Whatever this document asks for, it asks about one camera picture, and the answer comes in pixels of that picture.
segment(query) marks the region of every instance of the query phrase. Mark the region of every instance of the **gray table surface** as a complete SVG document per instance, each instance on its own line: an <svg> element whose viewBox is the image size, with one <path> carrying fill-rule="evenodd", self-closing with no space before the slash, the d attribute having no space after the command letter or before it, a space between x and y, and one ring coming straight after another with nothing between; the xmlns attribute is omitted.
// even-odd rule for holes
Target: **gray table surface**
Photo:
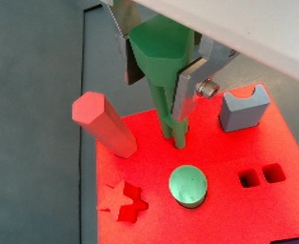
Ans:
<svg viewBox="0 0 299 244"><path fill-rule="evenodd" d="M0 243L79 243L83 11L0 0Z"/></svg>
<svg viewBox="0 0 299 244"><path fill-rule="evenodd" d="M140 8L145 19L154 13ZM299 143L299 82L244 55L214 75L221 91L265 83ZM83 90L105 93L119 115L153 108L149 85L144 78L132 86L122 82L122 58L114 31L103 9L85 14ZM94 140L82 132L82 240L95 240Z"/></svg>

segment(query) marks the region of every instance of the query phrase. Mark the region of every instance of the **green ellipse piece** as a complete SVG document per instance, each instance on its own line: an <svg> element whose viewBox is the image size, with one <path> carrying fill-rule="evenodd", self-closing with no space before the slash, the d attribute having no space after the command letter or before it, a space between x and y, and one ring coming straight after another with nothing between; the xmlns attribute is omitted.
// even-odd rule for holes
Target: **green ellipse piece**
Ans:
<svg viewBox="0 0 299 244"><path fill-rule="evenodd" d="M206 194L206 179L202 171L190 165L177 167L169 178L169 189L182 207L197 208L204 203Z"/></svg>

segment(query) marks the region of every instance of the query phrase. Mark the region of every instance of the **gray arch-shaped block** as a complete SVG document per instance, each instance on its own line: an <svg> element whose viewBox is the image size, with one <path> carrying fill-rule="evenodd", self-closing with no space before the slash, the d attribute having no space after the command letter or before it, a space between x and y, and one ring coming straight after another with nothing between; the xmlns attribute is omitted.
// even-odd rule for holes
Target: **gray arch-shaped block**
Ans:
<svg viewBox="0 0 299 244"><path fill-rule="evenodd" d="M248 98L237 98L224 93L220 122L225 132L233 132L257 125L270 99L261 84L256 85Z"/></svg>

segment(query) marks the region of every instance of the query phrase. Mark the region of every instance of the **green cylindrical object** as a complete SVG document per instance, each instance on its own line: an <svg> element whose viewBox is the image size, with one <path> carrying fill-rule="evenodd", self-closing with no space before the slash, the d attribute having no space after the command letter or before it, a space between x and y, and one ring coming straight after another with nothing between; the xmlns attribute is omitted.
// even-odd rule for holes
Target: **green cylindrical object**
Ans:
<svg viewBox="0 0 299 244"><path fill-rule="evenodd" d="M186 119L172 118L177 72L190 62L194 32L162 15L132 29L129 41L148 81L165 138L174 137L176 147L185 147Z"/></svg>
<svg viewBox="0 0 299 244"><path fill-rule="evenodd" d="M169 189L182 207L197 208L204 203L206 194L206 179L202 171L190 165L177 167L169 178Z"/></svg>

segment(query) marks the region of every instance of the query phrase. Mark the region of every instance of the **rectangular hole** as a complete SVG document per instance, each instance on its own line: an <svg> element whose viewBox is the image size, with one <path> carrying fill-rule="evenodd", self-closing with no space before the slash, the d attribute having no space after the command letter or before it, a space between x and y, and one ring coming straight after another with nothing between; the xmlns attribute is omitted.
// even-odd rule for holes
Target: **rectangular hole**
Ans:
<svg viewBox="0 0 299 244"><path fill-rule="evenodd" d="M256 170L253 170L253 169L245 170L245 171L240 172L237 175L238 175L241 186L244 188L250 188L250 187L258 186L260 183L258 183L258 179L257 179Z"/></svg>
<svg viewBox="0 0 299 244"><path fill-rule="evenodd" d="M268 183L285 181L285 173L280 164L268 164L262 166L262 173Z"/></svg>

